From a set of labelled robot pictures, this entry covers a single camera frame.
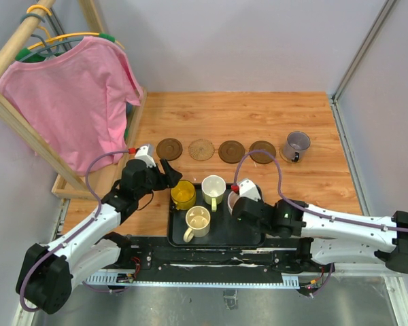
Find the yellow transparent cup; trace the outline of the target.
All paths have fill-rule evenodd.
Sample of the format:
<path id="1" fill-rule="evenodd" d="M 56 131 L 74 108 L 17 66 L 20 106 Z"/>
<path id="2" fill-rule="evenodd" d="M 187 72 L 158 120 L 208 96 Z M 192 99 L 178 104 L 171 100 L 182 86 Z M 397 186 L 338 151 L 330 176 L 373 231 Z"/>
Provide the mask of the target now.
<path id="1" fill-rule="evenodd" d="M 179 211 L 187 211 L 192 208 L 196 202 L 194 184 L 187 180 L 180 180 L 171 189 L 171 199 L 174 207 Z"/>

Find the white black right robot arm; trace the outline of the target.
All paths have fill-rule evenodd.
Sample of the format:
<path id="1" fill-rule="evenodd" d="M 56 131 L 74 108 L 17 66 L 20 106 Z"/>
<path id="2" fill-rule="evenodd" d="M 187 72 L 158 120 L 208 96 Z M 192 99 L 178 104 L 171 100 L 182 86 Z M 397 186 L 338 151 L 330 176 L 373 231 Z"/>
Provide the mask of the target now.
<path id="1" fill-rule="evenodd" d="M 366 217 L 307 204 L 279 200 L 274 205 L 240 197 L 233 217 L 262 234 L 305 239 L 309 248 L 294 255 L 304 272 L 318 264 L 384 264 L 393 272 L 408 274 L 408 212 Z"/>

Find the purple transparent cup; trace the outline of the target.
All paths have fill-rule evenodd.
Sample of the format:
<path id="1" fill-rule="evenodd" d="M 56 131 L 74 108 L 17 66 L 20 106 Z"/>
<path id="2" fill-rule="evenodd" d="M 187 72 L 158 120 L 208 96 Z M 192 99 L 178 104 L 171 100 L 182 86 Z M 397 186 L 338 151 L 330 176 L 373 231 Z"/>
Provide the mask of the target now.
<path id="1" fill-rule="evenodd" d="M 300 162 L 310 148 L 311 140 L 307 134 L 301 131 L 291 132 L 283 148 L 283 156 L 292 163 Z"/>

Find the pink ceramic mug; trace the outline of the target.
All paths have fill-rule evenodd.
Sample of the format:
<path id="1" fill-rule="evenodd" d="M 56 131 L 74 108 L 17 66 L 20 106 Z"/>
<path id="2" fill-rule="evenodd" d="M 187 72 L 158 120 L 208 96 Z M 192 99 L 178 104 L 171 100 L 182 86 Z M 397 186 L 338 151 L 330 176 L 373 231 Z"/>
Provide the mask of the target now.
<path id="1" fill-rule="evenodd" d="M 239 195 L 233 191 L 231 191 L 227 197 L 227 207 L 230 214 L 233 213 L 233 208 L 236 202 L 239 199 Z"/>

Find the white ceramic mug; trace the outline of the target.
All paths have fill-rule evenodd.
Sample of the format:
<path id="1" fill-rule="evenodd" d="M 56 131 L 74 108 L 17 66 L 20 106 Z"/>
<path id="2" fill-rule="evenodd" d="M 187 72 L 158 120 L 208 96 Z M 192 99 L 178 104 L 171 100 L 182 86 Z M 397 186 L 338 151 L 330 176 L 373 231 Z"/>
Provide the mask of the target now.
<path id="1" fill-rule="evenodd" d="M 226 182 L 218 175 L 210 175 L 202 181 L 201 191 L 205 203 L 210 205 L 212 212 L 216 212 L 218 205 L 223 200 Z"/>

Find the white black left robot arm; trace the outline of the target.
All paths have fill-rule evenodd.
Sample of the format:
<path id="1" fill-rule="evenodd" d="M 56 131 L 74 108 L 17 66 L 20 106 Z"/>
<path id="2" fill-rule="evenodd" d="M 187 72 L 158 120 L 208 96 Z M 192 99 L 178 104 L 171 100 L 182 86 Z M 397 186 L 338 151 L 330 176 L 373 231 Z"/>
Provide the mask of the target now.
<path id="1" fill-rule="evenodd" d="M 56 240 L 35 243 L 27 250 L 16 284 L 21 307 L 54 314 L 101 268 L 127 267 L 132 252 L 114 240 L 114 229 L 137 211 L 144 196 L 174 188 L 182 177 L 165 159 L 155 165 L 129 160 L 121 178 L 87 218 Z"/>

